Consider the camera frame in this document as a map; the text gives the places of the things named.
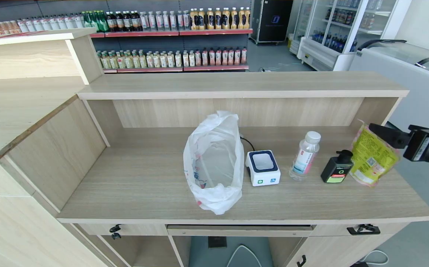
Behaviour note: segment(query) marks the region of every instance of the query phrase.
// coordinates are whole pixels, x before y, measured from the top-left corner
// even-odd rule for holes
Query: counter top
[[[196,205],[183,172],[182,153],[193,128],[124,129],[107,147],[58,215],[62,223],[340,224],[429,220],[429,207],[390,171],[372,189],[348,176],[325,184],[320,173],[335,151],[350,147],[350,127],[240,128],[258,150],[271,149],[281,171],[278,185],[253,187],[244,173],[243,196],[224,215]],[[307,131],[322,135],[308,177],[288,171]],[[251,148],[244,143],[245,153]]]
[[[81,99],[402,98],[409,90],[375,72],[234,72],[102,75]]]
[[[7,34],[0,35],[0,45],[76,39],[94,32],[96,32],[96,28],[91,27],[81,29],[57,29],[44,30],[41,32]]]
[[[83,86],[76,76],[0,80],[0,151]]]

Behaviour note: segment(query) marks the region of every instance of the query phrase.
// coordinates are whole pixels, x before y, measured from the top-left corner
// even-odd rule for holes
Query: water bottle
[[[305,139],[299,143],[299,153],[294,159],[289,176],[296,181],[302,181],[311,168],[313,159],[320,150],[321,135],[318,132],[309,131]]]

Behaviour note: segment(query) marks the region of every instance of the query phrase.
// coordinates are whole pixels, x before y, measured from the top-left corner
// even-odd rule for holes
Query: white plastic bag
[[[244,148],[238,115],[217,111],[189,136],[183,151],[186,181],[198,206],[224,214],[242,196]]]

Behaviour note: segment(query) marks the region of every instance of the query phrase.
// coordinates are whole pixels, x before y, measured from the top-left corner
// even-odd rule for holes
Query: bottle cap
[[[305,135],[305,141],[309,142],[310,144],[318,144],[321,138],[322,136],[315,131],[309,131]]]
[[[338,162],[339,163],[347,163],[350,162],[352,156],[353,156],[353,152],[343,149],[341,151],[337,151],[336,152],[338,154]]]

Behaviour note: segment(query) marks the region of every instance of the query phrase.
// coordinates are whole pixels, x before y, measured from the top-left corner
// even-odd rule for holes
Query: yellow snack package
[[[392,148],[366,124],[358,131],[352,144],[353,163],[350,174],[360,184],[374,187],[379,178],[386,174],[399,162],[398,150]]]

